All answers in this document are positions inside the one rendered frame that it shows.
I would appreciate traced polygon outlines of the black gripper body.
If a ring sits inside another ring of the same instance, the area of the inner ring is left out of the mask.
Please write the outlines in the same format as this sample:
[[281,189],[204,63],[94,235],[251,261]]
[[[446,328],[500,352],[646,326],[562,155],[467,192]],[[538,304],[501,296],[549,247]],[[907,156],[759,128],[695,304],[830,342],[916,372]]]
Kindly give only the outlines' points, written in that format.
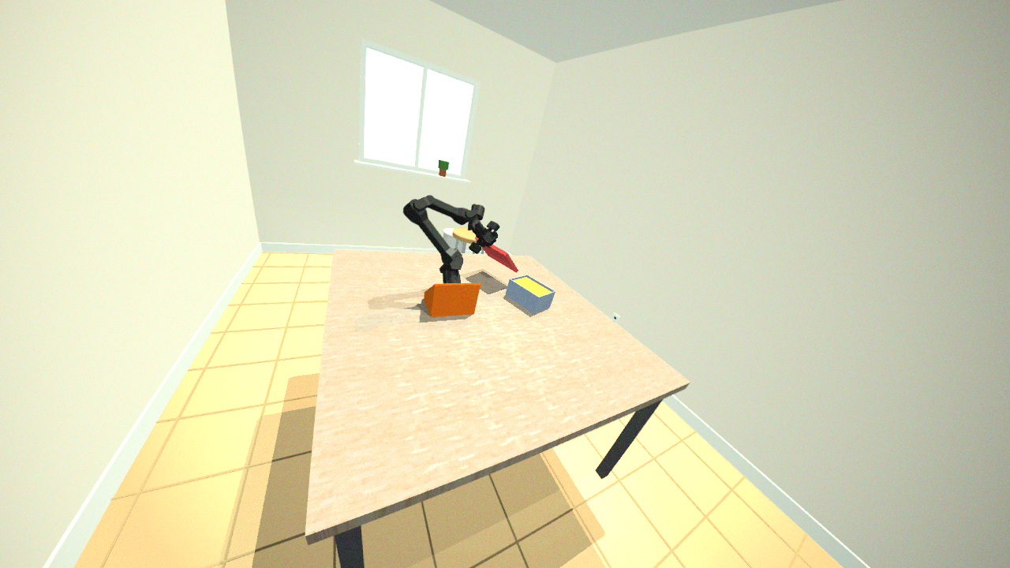
[[[492,230],[497,231],[498,229],[500,229],[500,224],[498,224],[497,222],[489,222],[489,224],[487,224],[487,227],[489,227],[488,229],[489,231]],[[475,233],[475,236],[477,236],[477,242],[472,242],[472,244],[470,244],[469,246],[470,251],[475,252],[475,254],[479,254],[482,247],[484,247],[484,242],[481,240],[481,236],[484,236],[485,230],[487,229],[485,229],[483,226],[482,231],[479,231],[479,233]],[[480,245],[482,245],[482,247],[480,247]]]

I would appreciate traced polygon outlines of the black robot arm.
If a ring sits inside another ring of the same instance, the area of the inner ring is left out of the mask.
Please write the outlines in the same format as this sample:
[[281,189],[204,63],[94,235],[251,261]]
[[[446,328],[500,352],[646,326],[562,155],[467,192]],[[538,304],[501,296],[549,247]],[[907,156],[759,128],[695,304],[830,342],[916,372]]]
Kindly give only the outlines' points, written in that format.
[[[440,273],[443,274],[443,284],[454,284],[461,283],[461,276],[459,276],[459,270],[462,269],[462,264],[464,263],[464,256],[459,254],[457,248],[452,249],[448,245],[443,236],[440,236],[439,231],[434,229],[432,220],[428,219],[426,208],[436,210],[443,215],[452,217],[452,220],[458,224],[465,224],[468,222],[468,230],[472,230],[474,233],[479,233],[482,231],[483,224],[480,220],[484,216],[484,206],[480,204],[472,204],[470,210],[464,207],[452,207],[450,204],[444,204],[440,199],[434,198],[432,195],[422,197],[420,199],[412,199],[403,208],[403,214],[409,219],[409,222],[417,224],[420,229],[422,229],[426,236],[432,242],[434,248],[439,251],[441,256],[441,261],[443,261],[443,266],[439,268]],[[496,231],[489,231],[488,229],[484,231],[484,236],[481,236],[483,242],[487,242],[489,247],[496,242],[498,234]]]

